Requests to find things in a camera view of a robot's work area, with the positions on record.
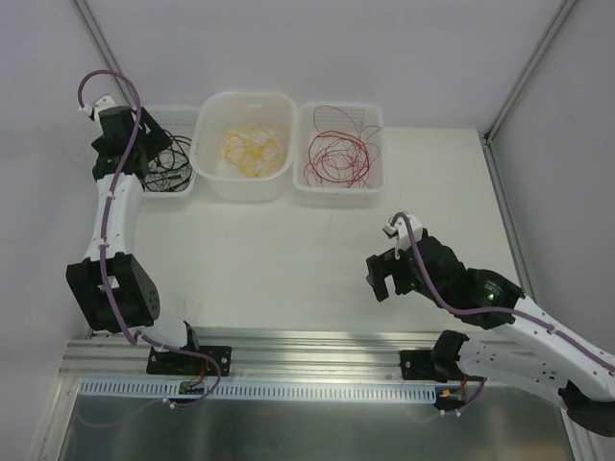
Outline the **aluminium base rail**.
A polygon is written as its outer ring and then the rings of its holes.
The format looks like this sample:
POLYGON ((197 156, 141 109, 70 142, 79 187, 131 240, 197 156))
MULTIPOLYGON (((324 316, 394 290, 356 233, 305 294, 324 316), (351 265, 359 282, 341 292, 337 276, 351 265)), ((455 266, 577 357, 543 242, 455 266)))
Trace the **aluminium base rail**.
MULTIPOLYGON (((393 383, 402 380, 399 352, 427 350, 437 332, 330 332, 197 328, 204 345, 232 348, 230 379, 278 382, 393 383)), ((64 376, 142 377, 150 349, 94 334, 68 343, 64 376)))

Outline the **aluminium frame post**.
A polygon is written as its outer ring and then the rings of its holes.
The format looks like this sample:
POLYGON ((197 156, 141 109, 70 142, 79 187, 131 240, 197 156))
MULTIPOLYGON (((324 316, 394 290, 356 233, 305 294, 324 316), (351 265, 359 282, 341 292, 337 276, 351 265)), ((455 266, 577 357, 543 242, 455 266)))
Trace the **aluminium frame post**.
POLYGON ((579 0, 564 0, 558 5, 552 19, 534 46, 512 88, 508 91, 504 99, 504 103, 497 112, 497 115, 488 130, 484 133, 483 138, 488 146, 493 143, 499 131, 503 127, 504 122, 520 101, 533 75, 538 70, 543 59, 546 58, 547 54, 554 46, 557 37, 570 19, 570 16, 578 3, 579 0))
MULTIPOLYGON (((94 14, 90 1, 70 0, 68 2, 75 11, 80 23, 84 27, 97 55, 102 60, 104 68, 123 75, 123 70, 121 69, 121 66, 111 49, 105 33, 94 14)), ((116 77, 111 78, 115 88, 121 95, 123 102, 127 105, 134 106, 135 98, 129 87, 123 80, 116 77)))

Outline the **left aluminium frame post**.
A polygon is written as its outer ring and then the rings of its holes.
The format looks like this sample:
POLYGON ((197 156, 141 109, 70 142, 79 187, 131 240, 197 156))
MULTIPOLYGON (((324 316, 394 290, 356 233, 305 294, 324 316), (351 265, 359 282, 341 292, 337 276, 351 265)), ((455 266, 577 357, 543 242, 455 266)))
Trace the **left aluminium frame post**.
MULTIPOLYGON (((121 69, 121 66, 111 49, 105 33, 94 14, 90 1, 70 0, 68 2, 75 11, 80 23, 84 27, 97 55, 102 60, 104 68, 123 75, 123 70, 121 69)), ((129 87, 123 80, 116 77, 111 78, 115 88, 121 95, 123 102, 127 105, 134 106, 135 98, 129 87)))

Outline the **right white perforated basket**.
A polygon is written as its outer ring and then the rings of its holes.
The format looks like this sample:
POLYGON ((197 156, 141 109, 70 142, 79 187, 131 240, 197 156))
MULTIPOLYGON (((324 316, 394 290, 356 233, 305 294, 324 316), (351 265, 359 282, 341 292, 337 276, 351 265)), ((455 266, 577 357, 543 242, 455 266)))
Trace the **right white perforated basket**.
POLYGON ((365 206, 387 186, 381 109, 361 102, 306 102, 299 106, 292 182, 315 206, 365 206))

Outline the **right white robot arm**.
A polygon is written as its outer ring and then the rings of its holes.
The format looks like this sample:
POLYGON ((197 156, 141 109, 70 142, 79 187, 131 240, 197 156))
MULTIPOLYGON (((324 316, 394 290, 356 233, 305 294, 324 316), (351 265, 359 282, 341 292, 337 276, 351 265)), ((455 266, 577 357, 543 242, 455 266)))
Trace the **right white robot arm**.
POLYGON ((382 302, 392 278, 395 293, 442 298, 461 322, 491 331, 526 350, 518 355, 476 337, 445 330, 428 352, 404 352, 402 375, 441 383, 488 378, 522 389, 566 411, 596 434, 614 434, 614 357, 580 338, 542 310, 514 282, 486 269, 467 268, 454 252, 424 233, 366 260, 367 282, 382 302))

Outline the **white perforated basket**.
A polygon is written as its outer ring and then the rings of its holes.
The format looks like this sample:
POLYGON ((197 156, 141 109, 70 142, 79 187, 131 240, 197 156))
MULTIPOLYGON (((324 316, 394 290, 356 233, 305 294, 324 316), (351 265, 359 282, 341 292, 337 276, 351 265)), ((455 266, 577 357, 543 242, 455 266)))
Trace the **white perforated basket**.
POLYGON ((315 206, 365 206, 387 186, 381 109, 361 102, 306 102, 299 106, 292 182, 315 206))
POLYGON ((189 153, 199 109, 191 106, 145 107, 172 140, 172 145, 149 162, 144 199, 181 199, 192 190, 196 173, 189 153))

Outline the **left white perforated basket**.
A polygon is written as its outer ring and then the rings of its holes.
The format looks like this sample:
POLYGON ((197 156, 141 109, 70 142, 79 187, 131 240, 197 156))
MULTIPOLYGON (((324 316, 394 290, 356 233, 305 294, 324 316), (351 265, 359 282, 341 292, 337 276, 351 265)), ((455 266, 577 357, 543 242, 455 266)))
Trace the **left white perforated basket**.
POLYGON ((191 106, 145 107, 172 140, 172 145, 149 162, 144 199, 181 199, 192 190, 196 173, 189 153, 199 109, 191 106))

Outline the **middle white plastic tub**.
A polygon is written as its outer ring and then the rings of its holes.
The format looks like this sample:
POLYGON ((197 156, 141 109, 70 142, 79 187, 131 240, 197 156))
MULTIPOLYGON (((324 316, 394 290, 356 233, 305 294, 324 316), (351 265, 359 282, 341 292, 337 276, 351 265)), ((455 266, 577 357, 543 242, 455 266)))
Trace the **middle white plastic tub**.
POLYGON ((297 105, 275 91, 230 91, 201 106, 189 160, 218 199, 278 199, 295 159, 297 105))

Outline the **right aluminium frame post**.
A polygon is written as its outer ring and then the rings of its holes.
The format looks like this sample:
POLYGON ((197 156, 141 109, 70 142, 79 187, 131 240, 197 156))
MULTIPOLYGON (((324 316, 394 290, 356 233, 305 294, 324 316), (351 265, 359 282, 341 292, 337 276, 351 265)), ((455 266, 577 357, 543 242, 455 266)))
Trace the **right aluminium frame post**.
POLYGON ((493 143, 499 131, 503 127, 504 122, 520 101, 533 75, 538 70, 543 59, 546 58, 547 54, 554 46, 557 37, 570 19, 570 16, 578 3, 579 0, 564 0, 558 5, 552 19, 534 46, 512 88, 508 91, 504 99, 504 103, 497 112, 497 115, 488 130, 484 133, 483 138, 488 146, 493 143))

